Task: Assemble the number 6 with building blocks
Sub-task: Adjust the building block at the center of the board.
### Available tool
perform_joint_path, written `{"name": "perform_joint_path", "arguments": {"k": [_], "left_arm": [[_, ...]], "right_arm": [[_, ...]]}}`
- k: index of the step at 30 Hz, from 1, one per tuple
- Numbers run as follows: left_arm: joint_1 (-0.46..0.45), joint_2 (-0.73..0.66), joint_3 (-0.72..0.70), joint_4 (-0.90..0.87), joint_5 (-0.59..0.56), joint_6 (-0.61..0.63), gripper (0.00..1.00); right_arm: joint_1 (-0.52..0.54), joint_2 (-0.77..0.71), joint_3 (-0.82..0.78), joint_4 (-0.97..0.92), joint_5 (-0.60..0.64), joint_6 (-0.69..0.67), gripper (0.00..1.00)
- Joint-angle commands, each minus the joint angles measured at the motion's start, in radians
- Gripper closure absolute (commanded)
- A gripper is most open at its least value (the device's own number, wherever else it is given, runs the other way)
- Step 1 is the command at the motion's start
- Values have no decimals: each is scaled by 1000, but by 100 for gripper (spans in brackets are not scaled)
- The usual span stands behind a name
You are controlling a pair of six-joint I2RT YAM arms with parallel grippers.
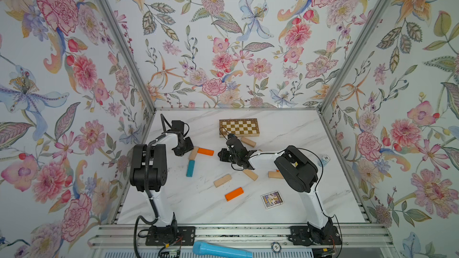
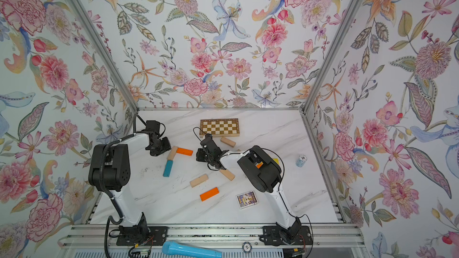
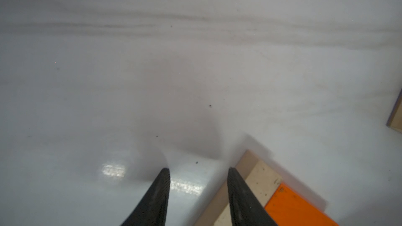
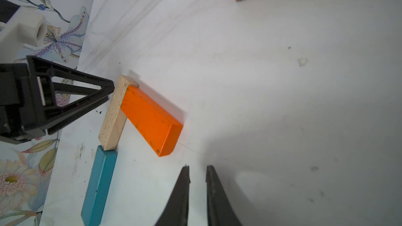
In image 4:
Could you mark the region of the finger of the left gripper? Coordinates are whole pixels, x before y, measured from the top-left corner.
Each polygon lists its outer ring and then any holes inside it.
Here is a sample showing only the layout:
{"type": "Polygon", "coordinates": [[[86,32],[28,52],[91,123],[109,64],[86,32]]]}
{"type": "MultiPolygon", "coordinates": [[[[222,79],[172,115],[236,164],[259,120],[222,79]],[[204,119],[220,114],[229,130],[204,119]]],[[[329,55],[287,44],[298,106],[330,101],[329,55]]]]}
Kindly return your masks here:
{"type": "Polygon", "coordinates": [[[52,135],[105,103],[115,87],[112,80],[28,56],[26,133],[52,135]]]}

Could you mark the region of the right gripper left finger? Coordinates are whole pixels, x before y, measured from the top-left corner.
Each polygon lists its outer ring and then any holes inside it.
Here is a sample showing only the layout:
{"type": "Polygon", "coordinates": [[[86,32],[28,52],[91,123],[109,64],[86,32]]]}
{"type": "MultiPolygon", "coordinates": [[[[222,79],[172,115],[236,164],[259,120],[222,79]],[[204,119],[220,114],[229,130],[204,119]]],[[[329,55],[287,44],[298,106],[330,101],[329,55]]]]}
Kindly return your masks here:
{"type": "Polygon", "coordinates": [[[183,166],[156,226],[187,226],[189,211],[189,166],[183,166]]]}

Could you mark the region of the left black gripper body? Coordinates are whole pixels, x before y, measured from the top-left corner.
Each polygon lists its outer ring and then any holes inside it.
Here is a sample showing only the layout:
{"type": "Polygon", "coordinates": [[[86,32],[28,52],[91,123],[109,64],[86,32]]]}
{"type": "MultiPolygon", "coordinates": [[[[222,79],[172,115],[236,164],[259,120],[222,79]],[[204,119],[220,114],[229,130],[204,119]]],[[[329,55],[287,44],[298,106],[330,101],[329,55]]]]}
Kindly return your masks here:
{"type": "Polygon", "coordinates": [[[1,64],[1,141],[9,144],[21,144],[46,135],[45,130],[25,131],[22,115],[34,115],[31,89],[23,84],[30,76],[28,65],[1,64]]]}

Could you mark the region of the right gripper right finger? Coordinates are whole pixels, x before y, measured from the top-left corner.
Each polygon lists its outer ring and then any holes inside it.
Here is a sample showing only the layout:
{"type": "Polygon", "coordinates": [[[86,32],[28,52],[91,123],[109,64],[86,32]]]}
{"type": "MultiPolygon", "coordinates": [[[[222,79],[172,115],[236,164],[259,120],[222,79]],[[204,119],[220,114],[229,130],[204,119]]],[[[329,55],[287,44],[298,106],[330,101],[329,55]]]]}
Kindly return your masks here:
{"type": "Polygon", "coordinates": [[[207,166],[207,219],[209,226],[241,226],[215,168],[207,166]]]}

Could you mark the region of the natural block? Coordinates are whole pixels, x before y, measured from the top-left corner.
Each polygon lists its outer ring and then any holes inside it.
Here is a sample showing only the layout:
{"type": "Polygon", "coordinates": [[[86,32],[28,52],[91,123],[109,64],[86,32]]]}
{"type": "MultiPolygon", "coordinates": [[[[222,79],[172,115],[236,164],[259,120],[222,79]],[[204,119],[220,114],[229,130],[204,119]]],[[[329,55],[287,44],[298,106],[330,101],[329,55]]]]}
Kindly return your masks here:
{"type": "Polygon", "coordinates": [[[121,110],[121,105],[129,86],[138,88],[139,84],[128,76],[120,75],[98,135],[100,144],[105,151],[117,148],[127,120],[127,116],[121,110]]]}

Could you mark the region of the teal wooden block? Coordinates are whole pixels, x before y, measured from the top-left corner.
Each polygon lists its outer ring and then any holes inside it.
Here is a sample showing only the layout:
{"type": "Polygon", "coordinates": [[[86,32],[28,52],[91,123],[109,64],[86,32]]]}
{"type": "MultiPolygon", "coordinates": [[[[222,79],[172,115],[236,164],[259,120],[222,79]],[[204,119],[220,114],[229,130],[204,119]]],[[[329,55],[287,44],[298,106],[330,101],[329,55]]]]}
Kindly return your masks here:
{"type": "Polygon", "coordinates": [[[81,211],[85,226],[99,226],[102,221],[117,156],[115,150],[105,151],[101,145],[97,147],[81,211]]]}

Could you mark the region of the orange block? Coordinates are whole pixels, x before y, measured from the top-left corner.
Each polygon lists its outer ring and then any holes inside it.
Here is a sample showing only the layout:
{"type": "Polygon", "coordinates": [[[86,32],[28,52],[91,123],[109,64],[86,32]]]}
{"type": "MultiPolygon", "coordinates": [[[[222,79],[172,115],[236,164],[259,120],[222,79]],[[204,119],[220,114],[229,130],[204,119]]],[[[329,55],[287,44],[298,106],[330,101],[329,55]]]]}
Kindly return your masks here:
{"type": "Polygon", "coordinates": [[[164,157],[173,152],[183,124],[142,90],[127,87],[121,110],[157,156],[164,157]]]}

